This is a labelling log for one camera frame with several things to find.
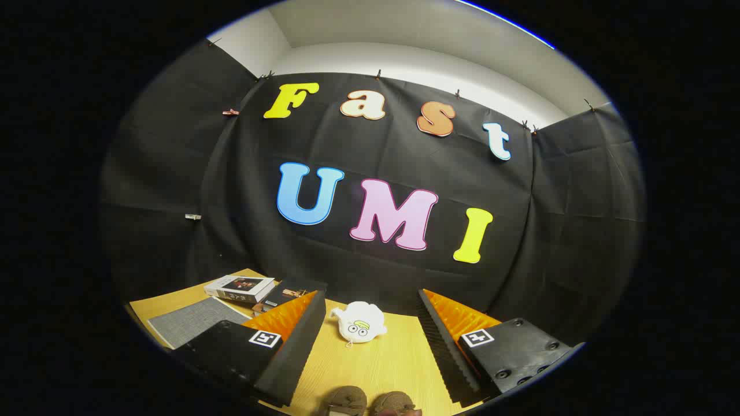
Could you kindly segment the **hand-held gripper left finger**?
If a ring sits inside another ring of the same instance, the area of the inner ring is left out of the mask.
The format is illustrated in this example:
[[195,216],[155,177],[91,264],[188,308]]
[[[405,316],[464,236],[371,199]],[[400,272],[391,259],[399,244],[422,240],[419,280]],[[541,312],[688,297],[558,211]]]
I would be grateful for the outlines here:
[[322,290],[244,324],[222,320],[172,355],[222,390],[288,406],[325,317]]

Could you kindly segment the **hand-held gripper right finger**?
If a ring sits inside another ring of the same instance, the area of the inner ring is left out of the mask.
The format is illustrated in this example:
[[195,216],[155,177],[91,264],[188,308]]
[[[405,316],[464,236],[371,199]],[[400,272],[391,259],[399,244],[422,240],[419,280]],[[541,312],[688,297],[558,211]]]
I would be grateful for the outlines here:
[[582,348],[523,318],[498,321],[427,289],[418,296],[418,319],[442,381],[464,407],[510,396]]

